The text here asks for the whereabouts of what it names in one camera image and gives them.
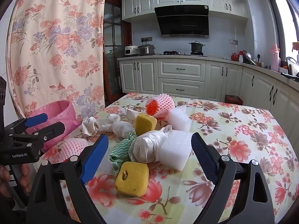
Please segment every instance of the yellow sponge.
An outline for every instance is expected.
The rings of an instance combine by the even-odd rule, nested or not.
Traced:
[[[143,196],[147,191],[150,171],[146,164],[124,162],[115,181],[115,188],[121,194]]]
[[[136,117],[135,132],[137,136],[154,130],[157,124],[157,119],[148,114],[139,114]]]

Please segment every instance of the table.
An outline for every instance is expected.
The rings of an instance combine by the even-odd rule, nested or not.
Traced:
[[[119,113],[126,120],[125,109],[144,112],[149,94],[130,93],[97,114],[106,118],[108,114]],[[213,145],[223,155],[234,161],[248,163],[259,161],[265,174],[273,201],[275,222],[286,214],[299,195],[299,163],[294,150],[282,128],[268,110],[238,106],[199,99],[173,97],[176,105],[187,105],[187,113],[193,119],[192,132],[199,132],[207,144]],[[156,130],[167,125],[166,120],[157,123]],[[94,137],[87,138],[93,144]],[[206,204],[214,185],[208,181],[195,157],[190,157],[182,172],[159,162],[148,164],[150,179],[144,196],[130,197],[116,192],[112,164],[108,160],[111,149],[121,141],[114,133],[109,138],[108,151],[95,177],[86,186],[97,209],[108,224],[158,224],[193,223]],[[69,138],[82,138],[80,128]],[[42,160],[56,163],[59,158],[59,144],[46,152]],[[68,210],[78,220],[67,186],[61,182]],[[227,219],[237,196],[239,181],[234,181],[225,210],[220,220]]]

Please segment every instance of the glass door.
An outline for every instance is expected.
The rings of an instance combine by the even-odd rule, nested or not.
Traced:
[[[104,51],[106,61],[104,75],[108,97],[106,101],[112,102],[114,99],[117,100],[117,95],[122,92],[117,58],[124,56],[121,8],[112,3],[105,3],[104,8]]]

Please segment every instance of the white foam block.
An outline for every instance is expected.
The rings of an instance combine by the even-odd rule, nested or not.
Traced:
[[[186,114],[186,106],[169,110],[167,121],[174,130],[190,131],[192,120]]]
[[[160,148],[160,163],[182,171],[191,152],[193,133],[173,130]]]

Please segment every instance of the drawer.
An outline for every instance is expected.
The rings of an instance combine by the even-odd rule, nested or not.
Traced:
[[[199,59],[158,59],[158,77],[204,81],[205,60]]]
[[[159,93],[182,98],[202,99],[204,82],[159,78]]]

